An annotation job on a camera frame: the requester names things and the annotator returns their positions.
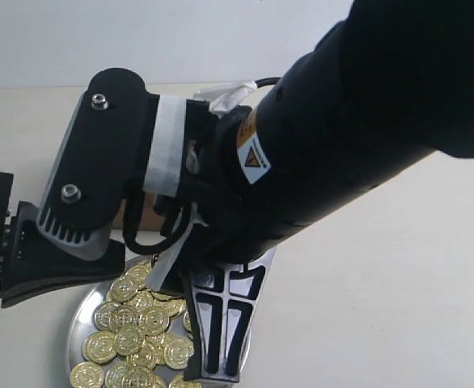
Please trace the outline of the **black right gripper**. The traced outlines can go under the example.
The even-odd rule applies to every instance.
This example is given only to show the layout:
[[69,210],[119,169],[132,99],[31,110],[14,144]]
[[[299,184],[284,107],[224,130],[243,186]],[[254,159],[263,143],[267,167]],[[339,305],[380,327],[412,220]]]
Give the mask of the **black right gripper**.
[[252,195],[236,139],[254,121],[249,106],[209,115],[186,134],[177,193],[156,200],[166,218],[162,231],[180,232],[159,257],[155,289],[185,294],[194,346],[187,382],[239,382],[270,248],[301,230]]

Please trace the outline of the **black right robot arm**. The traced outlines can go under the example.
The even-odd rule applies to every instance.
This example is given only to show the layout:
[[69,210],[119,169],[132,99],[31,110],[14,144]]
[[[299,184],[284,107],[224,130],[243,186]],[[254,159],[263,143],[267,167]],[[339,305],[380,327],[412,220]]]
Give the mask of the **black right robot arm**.
[[255,108],[223,115],[103,70],[41,205],[12,222],[2,306],[157,255],[150,285],[194,324],[186,378],[237,382],[266,252],[435,151],[474,158],[474,1],[356,1]]

